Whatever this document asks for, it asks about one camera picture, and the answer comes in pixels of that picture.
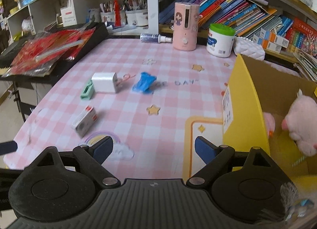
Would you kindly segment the mint green correction tape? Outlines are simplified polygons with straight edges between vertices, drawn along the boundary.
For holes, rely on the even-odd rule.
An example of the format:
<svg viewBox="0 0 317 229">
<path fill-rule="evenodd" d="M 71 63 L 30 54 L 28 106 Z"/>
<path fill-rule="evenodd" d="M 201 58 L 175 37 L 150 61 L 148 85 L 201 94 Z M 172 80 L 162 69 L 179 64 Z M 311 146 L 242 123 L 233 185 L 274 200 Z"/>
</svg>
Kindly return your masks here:
<svg viewBox="0 0 317 229">
<path fill-rule="evenodd" d="M 92 98 L 94 92 L 95 92 L 94 85 L 93 85 L 92 80 L 90 79 L 87 82 L 87 84 L 86 84 L 85 88 L 83 89 L 83 91 L 81 92 L 80 98 L 82 100 L 90 100 Z"/>
</svg>

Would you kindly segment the white pen holder cups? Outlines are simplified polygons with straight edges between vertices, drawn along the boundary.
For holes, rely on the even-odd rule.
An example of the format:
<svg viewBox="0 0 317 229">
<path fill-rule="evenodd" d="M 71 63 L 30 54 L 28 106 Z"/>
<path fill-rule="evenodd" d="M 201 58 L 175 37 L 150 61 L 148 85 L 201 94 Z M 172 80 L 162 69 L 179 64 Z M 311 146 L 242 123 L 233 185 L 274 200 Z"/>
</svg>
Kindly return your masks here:
<svg viewBox="0 0 317 229">
<path fill-rule="evenodd" d="M 100 18 L 102 22 L 115 23 L 114 12 L 101 12 Z M 144 27 L 148 26 L 148 11 L 147 9 L 133 10 L 133 11 L 120 11 L 120 19 L 122 24 L 129 26 Z"/>
</svg>

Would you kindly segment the red shiny packaging bag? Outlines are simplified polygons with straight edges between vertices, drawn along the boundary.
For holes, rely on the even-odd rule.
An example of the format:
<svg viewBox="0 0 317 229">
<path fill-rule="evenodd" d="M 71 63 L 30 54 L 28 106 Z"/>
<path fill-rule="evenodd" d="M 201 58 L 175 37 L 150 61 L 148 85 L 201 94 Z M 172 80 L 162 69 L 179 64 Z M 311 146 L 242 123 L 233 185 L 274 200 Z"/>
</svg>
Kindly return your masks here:
<svg viewBox="0 0 317 229">
<path fill-rule="evenodd" d="M 95 32 L 84 26 L 79 29 L 66 29 L 55 33 L 44 33 L 28 40 L 10 67 L 1 72 L 1 77 L 27 75 L 43 77 L 59 60 L 73 61 Z"/>
</svg>

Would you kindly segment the blue spray bottle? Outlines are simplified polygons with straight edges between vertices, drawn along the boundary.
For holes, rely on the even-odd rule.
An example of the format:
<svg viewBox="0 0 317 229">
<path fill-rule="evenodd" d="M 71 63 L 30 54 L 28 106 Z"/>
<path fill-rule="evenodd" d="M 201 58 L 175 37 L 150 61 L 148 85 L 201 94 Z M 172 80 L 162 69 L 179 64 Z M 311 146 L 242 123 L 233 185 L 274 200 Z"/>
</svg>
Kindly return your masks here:
<svg viewBox="0 0 317 229">
<path fill-rule="evenodd" d="M 145 43 L 172 43 L 173 39 L 171 37 L 162 36 L 160 34 L 147 34 L 142 33 L 140 35 L 141 42 Z"/>
</svg>

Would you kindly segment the red figurine doll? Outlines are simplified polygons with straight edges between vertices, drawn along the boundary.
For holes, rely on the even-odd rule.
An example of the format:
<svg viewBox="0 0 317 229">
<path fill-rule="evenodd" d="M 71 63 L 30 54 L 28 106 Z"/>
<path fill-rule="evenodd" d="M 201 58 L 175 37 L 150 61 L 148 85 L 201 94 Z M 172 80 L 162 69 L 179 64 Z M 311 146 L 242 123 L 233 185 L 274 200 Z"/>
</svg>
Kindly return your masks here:
<svg viewBox="0 0 317 229">
<path fill-rule="evenodd" d="M 115 26 L 121 26 L 120 5 L 119 0 L 113 0 L 113 8 L 115 13 Z"/>
</svg>

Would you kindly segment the pink cylindrical humidifier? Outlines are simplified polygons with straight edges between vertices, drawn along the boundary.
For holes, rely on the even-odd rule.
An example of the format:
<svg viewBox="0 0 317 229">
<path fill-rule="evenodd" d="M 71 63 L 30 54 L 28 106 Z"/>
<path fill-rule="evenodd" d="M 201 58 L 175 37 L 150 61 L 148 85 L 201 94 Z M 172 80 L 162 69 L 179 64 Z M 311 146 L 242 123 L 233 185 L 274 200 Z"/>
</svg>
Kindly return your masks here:
<svg viewBox="0 0 317 229">
<path fill-rule="evenodd" d="M 173 47 L 181 51 L 193 51 L 197 45 L 199 5 L 175 3 Z"/>
</svg>

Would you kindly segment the pink plush toy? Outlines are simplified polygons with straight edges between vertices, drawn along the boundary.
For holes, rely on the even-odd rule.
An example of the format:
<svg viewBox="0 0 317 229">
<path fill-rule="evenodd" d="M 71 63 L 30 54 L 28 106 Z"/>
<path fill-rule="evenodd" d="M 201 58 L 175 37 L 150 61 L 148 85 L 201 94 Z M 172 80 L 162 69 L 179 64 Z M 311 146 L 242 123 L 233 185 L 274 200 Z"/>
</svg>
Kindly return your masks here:
<svg viewBox="0 0 317 229">
<path fill-rule="evenodd" d="M 304 156 L 316 155 L 316 102 L 312 97 L 299 89 L 281 126 Z"/>
</svg>

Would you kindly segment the white quilted pouch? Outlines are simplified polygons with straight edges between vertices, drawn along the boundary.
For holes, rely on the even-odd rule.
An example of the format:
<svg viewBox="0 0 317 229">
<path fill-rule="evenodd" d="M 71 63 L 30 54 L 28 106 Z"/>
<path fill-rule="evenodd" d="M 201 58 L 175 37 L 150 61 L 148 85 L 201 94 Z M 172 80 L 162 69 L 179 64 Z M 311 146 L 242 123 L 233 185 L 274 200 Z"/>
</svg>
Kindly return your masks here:
<svg viewBox="0 0 317 229">
<path fill-rule="evenodd" d="M 265 51 L 263 47 L 252 40 L 246 39 L 245 37 L 235 38 L 233 51 L 236 55 L 245 55 L 259 61 L 263 61 L 265 58 Z"/>
</svg>

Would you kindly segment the yellow cardboard box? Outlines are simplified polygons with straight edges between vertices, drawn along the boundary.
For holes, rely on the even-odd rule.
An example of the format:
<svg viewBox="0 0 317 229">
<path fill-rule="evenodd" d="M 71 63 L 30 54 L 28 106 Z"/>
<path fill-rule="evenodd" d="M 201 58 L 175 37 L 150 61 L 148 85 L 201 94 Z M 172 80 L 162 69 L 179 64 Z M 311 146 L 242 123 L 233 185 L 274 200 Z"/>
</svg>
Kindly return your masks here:
<svg viewBox="0 0 317 229">
<path fill-rule="evenodd" d="M 316 192 L 316 155 L 304 156 L 282 120 L 301 89 L 316 102 L 316 83 L 238 55 L 222 99 L 223 143 L 261 147 L 302 191 Z"/>
</svg>

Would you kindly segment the blue packet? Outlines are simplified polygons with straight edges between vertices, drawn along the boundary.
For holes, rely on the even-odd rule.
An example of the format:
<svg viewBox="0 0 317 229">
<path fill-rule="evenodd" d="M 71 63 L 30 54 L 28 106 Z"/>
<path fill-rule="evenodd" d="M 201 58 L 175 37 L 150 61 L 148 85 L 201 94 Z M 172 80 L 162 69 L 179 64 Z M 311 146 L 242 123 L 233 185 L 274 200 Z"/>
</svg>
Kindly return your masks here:
<svg viewBox="0 0 317 229">
<path fill-rule="evenodd" d="M 133 85 L 132 91 L 142 94 L 152 94 L 152 84 L 156 81 L 156 76 L 153 76 L 147 72 L 142 72 L 140 80 Z"/>
</svg>

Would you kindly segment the white jar green lid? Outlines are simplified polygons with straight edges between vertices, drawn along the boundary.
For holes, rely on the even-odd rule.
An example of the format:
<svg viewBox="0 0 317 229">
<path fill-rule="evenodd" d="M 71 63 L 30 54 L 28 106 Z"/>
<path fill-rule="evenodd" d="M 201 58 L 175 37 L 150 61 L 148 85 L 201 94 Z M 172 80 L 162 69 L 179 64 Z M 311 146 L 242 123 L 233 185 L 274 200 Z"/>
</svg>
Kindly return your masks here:
<svg viewBox="0 0 317 229">
<path fill-rule="evenodd" d="M 207 51 L 216 57 L 230 56 L 235 40 L 235 29 L 223 24 L 210 24 L 207 37 Z"/>
</svg>

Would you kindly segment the pink checkered tablecloth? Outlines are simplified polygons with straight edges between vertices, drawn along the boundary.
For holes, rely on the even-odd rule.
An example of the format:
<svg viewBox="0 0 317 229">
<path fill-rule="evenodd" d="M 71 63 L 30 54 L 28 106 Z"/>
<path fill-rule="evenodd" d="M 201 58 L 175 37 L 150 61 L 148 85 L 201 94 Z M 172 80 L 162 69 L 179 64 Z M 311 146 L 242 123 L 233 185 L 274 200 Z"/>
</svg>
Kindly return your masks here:
<svg viewBox="0 0 317 229">
<path fill-rule="evenodd" d="M 4 157 L 11 169 L 28 166 L 42 150 L 72 150 L 93 136 L 110 135 L 113 156 L 104 166 L 117 178 L 178 178 L 183 173 L 186 120 L 221 118 L 222 93 L 235 63 L 204 46 L 182 52 L 168 43 L 108 39 L 72 67 L 45 95 L 15 136 L 17 151 Z M 81 92 L 96 72 L 115 72 L 118 92 Z M 156 76 L 152 94 L 132 91 L 142 72 Z M 83 138 L 72 123 L 93 106 L 98 119 Z"/>
</svg>

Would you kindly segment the white charger cube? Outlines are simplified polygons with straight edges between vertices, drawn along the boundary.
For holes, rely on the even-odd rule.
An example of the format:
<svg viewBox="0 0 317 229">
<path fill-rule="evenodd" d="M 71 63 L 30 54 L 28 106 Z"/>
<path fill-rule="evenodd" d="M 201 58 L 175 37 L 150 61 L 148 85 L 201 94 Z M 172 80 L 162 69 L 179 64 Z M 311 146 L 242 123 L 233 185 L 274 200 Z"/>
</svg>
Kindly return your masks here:
<svg viewBox="0 0 317 229">
<path fill-rule="evenodd" d="M 118 78 L 115 72 L 96 72 L 91 80 L 96 93 L 116 94 L 118 92 Z"/>
</svg>

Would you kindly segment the row of colourful books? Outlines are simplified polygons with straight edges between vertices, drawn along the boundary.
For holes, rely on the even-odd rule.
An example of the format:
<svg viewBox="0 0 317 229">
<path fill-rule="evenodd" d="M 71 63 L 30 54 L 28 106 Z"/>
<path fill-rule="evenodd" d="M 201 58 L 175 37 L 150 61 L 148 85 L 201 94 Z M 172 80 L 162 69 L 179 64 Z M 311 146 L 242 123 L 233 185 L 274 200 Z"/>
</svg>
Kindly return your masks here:
<svg viewBox="0 0 317 229">
<path fill-rule="evenodd" d="M 260 29 L 289 40 L 285 52 L 303 51 L 316 56 L 316 29 L 298 18 L 278 14 L 252 0 L 176 0 L 199 5 L 198 31 L 207 35 L 210 24 L 223 24 L 235 29 L 236 36 L 252 40 Z"/>
</svg>

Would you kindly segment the white drinking straws box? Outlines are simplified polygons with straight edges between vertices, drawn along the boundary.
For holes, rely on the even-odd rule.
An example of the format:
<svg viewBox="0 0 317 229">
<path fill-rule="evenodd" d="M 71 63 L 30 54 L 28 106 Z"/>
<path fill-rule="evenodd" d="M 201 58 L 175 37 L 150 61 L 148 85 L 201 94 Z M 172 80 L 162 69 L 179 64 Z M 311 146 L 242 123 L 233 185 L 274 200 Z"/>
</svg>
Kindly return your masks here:
<svg viewBox="0 0 317 229">
<path fill-rule="evenodd" d="M 71 0 L 68 0 L 67 6 L 61 8 L 60 11 L 62 16 L 63 27 L 77 25 L 76 15 Z"/>
</svg>

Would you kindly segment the orange white medicine boxes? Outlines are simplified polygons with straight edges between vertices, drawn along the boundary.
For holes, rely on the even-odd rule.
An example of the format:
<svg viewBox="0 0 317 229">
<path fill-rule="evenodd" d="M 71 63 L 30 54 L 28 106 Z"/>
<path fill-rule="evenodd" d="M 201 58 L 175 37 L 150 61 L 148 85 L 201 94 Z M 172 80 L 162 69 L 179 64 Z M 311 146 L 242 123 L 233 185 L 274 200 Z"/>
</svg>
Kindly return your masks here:
<svg viewBox="0 0 317 229">
<path fill-rule="evenodd" d="M 289 45 L 289 40 L 279 36 L 271 31 L 266 31 L 265 29 L 260 29 L 260 34 L 253 35 L 252 41 L 259 44 L 265 50 L 280 53 L 282 48 L 287 48 Z"/>
</svg>

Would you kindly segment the small white red box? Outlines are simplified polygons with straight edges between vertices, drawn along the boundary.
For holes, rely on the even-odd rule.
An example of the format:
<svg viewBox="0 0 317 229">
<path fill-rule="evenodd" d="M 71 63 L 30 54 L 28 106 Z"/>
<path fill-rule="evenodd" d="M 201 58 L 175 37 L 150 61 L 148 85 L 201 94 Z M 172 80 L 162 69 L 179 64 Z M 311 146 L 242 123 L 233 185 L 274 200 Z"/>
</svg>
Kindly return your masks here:
<svg viewBox="0 0 317 229">
<path fill-rule="evenodd" d="M 72 128 L 80 138 L 83 138 L 97 119 L 98 115 L 95 108 L 93 106 L 86 106 L 72 123 Z"/>
</svg>

